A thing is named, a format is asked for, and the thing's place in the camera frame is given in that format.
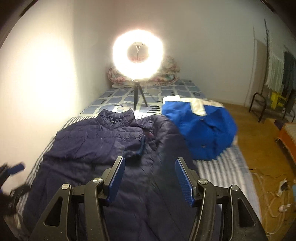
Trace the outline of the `dark hanging clothes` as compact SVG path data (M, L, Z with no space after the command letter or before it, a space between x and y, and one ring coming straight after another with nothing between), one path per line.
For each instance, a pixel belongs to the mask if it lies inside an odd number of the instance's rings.
M284 85L282 95L289 98L292 90L295 90L295 57L289 51L284 53L284 72L282 83Z

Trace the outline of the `black clothes rack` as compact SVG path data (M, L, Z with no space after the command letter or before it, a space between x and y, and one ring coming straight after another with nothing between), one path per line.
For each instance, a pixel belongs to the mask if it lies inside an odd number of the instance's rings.
M253 53L253 69L252 78L249 85L248 95L246 98L246 104L249 105L248 111L253 113L258 122L264 121L266 118L279 117L285 119L287 117L295 119L295 110L293 109L295 104L295 90L292 90L287 102L283 108L271 108L270 96L273 92L266 87L265 81L267 78L267 66L268 66L268 41L271 39L274 44L277 44L283 49L283 52L291 52L290 49L284 44L277 42L270 32L266 20L264 20L265 37L263 41L258 39L256 33L254 37L254 53ZM282 97L284 85L282 84L282 90L279 93Z

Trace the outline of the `white power strip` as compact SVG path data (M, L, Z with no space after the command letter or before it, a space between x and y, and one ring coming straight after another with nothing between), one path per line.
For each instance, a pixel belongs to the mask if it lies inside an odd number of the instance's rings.
M282 196L283 192L289 190L290 186L288 185L287 179L280 181L279 188L276 191L278 197Z

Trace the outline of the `blue and white garment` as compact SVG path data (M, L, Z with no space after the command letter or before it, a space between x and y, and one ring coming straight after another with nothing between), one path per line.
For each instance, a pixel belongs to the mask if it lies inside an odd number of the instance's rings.
M216 159L232 146L237 135L237 125L229 111L212 100L167 96L162 114L178 127L194 160Z

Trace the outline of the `yellow black box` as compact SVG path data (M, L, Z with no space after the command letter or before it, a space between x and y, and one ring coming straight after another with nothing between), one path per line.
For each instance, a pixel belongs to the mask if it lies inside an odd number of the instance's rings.
M287 99L282 97L277 92L271 93L270 100L271 100L271 108L272 109L283 108L287 102Z

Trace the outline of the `blue checked bedsheet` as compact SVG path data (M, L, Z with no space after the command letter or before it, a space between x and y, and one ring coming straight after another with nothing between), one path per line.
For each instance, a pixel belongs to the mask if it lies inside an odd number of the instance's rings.
M191 80L178 80L172 85L146 86L143 92L138 92L136 110L140 113L160 114L163 98L179 95L181 98L201 98L205 95ZM134 109L134 88L111 88L93 101L79 116L95 116L103 109L114 112L122 112L126 109Z

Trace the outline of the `floral folded quilt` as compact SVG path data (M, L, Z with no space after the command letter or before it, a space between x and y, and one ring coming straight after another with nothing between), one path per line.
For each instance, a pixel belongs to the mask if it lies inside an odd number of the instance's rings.
M174 58L171 56L164 56L158 71L149 79L139 80L139 83L141 86L172 85L179 79L179 72L180 68ZM115 86L131 87L134 84L134 81L122 75L115 67L108 70L107 77Z

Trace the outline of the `striped hanging towel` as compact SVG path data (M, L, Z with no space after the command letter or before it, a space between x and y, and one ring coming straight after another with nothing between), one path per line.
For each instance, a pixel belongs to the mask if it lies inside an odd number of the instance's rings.
M268 41L268 66L265 85L270 90L280 93L282 90L282 79L284 71L284 52L270 39Z

